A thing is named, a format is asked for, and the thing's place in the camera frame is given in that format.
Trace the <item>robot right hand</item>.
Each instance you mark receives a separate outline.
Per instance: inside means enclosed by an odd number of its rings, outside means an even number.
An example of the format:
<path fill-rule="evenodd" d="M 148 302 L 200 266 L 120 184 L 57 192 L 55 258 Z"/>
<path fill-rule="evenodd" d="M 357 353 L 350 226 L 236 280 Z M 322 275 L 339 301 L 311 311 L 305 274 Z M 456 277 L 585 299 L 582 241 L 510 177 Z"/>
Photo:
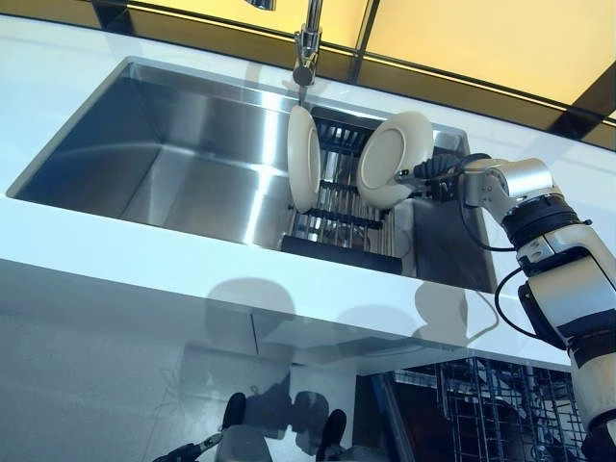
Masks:
<path fill-rule="evenodd" d="M 457 181 L 461 159 L 440 154 L 412 168 L 403 168 L 395 176 L 398 185 L 410 189 L 409 198 L 427 198 L 446 202 L 457 197 Z"/>

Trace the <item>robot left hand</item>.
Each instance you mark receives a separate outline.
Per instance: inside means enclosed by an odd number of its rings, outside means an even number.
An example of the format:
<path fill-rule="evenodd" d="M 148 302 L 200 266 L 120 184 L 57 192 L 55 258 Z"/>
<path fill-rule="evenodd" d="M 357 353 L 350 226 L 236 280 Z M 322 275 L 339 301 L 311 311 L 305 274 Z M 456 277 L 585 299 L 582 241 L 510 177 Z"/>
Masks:
<path fill-rule="evenodd" d="M 190 462 L 196 461 L 198 457 L 205 451 L 215 447 L 222 440 L 222 433 L 218 432 L 200 443 L 188 443 L 171 452 L 159 456 L 154 459 L 154 462 Z"/>

